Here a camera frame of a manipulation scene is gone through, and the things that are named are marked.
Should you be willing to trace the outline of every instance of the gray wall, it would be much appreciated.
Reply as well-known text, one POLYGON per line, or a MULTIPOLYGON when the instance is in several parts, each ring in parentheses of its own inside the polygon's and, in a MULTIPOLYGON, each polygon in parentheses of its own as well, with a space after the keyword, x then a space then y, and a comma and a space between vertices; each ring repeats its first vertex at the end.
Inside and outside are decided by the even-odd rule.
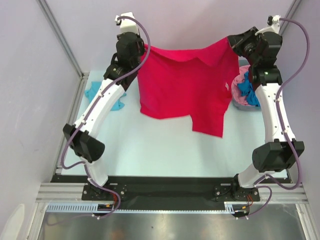
MULTIPOLYGON (((310 36, 310 55, 305 68, 284 90, 284 103, 291 127, 298 140, 304 141, 305 152, 300 157, 303 185, 320 226, 319 137, 320 137, 320 2, 305 0, 294 19, 301 22, 310 36)), ((290 24, 283 36, 277 65, 284 80, 301 65, 306 53, 306 39, 299 27, 290 24)))
POLYGON ((152 45, 164 49, 204 48, 269 15, 285 15, 293 0, 47 0, 84 72, 106 70, 116 51, 116 15, 133 12, 152 45))
POLYGON ((50 179, 79 79, 35 0, 0 1, 0 233, 50 179))

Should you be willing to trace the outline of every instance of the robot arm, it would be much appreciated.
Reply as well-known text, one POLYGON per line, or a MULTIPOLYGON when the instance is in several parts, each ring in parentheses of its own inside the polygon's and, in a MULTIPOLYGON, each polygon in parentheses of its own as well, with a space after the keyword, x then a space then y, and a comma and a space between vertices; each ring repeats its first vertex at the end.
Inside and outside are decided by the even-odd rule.
MULTIPOLYGON (((121 16, 134 19, 132 12, 124 13, 121 16)), ((78 130, 70 147, 87 166, 90 176, 99 186, 103 186, 108 181, 108 174, 105 166, 106 161, 101 159, 105 145, 96 137, 112 106, 128 89, 136 78, 137 72, 119 82, 114 81, 134 70, 140 64, 140 57, 145 52, 144 42, 140 38, 136 23, 129 19, 118 20, 118 16, 115 21, 120 26, 121 34, 117 36, 117 52, 113 55, 111 64, 106 69, 101 87, 74 125, 66 124, 63 128, 67 140, 78 130)))
POLYGON ((238 189, 253 188, 255 182, 265 174, 289 169, 295 163, 293 152, 282 132, 276 102, 279 102, 285 132, 298 156, 305 149, 302 141, 296 141, 289 125, 282 92, 277 99, 283 83, 280 71, 274 65, 282 45, 282 37, 278 34, 279 20, 279 15, 269 16, 268 27, 261 30, 253 27, 245 33, 228 36, 233 51, 245 57, 250 64, 249 80, 259 100, 265 126, 265 144, 253 151, 252 164, 235 177, 238 189))

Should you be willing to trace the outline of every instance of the metal floor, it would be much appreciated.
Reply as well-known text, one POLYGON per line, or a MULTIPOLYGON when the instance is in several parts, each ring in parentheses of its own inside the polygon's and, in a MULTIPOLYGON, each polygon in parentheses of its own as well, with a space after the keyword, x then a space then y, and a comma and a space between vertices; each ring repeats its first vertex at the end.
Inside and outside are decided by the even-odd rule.
POLYGON ((295 204, 270 204, 249 220, 229 214, 115 213, 105 219, 46 213, 38 240, 305 240, 295 204))

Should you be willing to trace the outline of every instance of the white cable clip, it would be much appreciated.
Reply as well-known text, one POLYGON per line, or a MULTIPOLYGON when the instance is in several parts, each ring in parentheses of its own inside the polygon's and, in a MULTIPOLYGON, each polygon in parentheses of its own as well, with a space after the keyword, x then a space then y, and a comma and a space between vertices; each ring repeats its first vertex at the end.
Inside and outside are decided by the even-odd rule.
POLYGON ((119 15, 116 15, 115 16, 115 19, 114 19, 114 21, 115 21, 115 23, 118 25, 118 24, 120 24, 120 22, 121 22, 121 20, 120 19, 118 19, 119 18, 119 15))
POLYGON ((257 36, 258 34, 263 34, 265 32, 273 32, 273 33, 279 34, 279 30, 280 30, 279 21, 280 21, 280 15, 273 16, 271 20, 268 19, 268 26, 257 31, 255 35, 257 36))

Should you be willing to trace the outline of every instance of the pink shirt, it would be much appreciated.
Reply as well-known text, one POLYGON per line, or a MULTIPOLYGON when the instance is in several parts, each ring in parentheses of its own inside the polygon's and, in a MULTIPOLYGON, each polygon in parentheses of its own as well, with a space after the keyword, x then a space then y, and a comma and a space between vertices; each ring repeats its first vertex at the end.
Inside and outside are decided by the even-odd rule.
POLYGON ((190 115, 193 131, 222 137, 238 60, 227 38, 203 49, 152 46, 138 72, 141 113, 156 119, 190 115))

